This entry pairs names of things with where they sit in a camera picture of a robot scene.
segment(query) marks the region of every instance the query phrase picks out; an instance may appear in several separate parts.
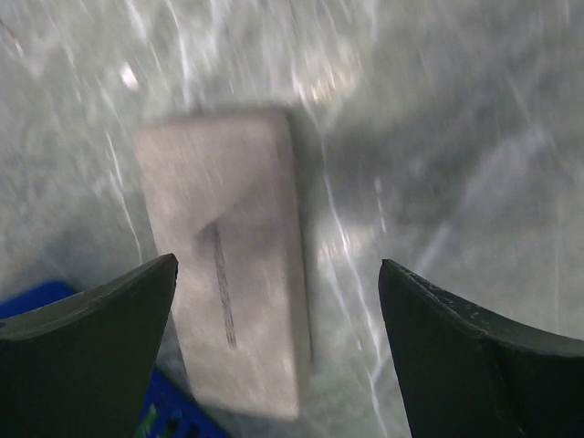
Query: blue crate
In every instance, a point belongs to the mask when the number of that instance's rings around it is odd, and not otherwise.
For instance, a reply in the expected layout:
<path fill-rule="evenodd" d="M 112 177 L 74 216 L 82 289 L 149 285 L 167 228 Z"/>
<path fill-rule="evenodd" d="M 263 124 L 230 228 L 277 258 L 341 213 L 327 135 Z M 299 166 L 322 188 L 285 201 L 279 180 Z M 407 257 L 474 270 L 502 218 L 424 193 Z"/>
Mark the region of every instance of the blue crate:
<path fill-rule="evenodd" d="M 65 283 L 50 281 L 0 304 L 6 319 L 74 295 Z M 154 369 L 142 406 L 135 438 L 228 438 L 196 405 L 164 375 Z"/>

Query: wet surface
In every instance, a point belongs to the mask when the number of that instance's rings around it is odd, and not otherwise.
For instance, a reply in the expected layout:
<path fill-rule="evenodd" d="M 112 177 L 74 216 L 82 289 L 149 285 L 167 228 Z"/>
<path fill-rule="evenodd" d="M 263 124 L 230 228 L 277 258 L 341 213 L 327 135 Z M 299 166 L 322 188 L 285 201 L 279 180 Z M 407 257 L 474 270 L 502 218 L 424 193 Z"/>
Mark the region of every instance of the wet surface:
<path fill-rule="evenodd" d="M 131 142 L 155 120 L 282 105 L 295 137 L 314 377 L 293 424 L 234 436 L 408 436 L 377 274 L 584 338 L 578 1 L 6 0 L 0 267 L 8 296 L 154 258 Z M 169 333 L 159 360 L 182 379 Z"/>

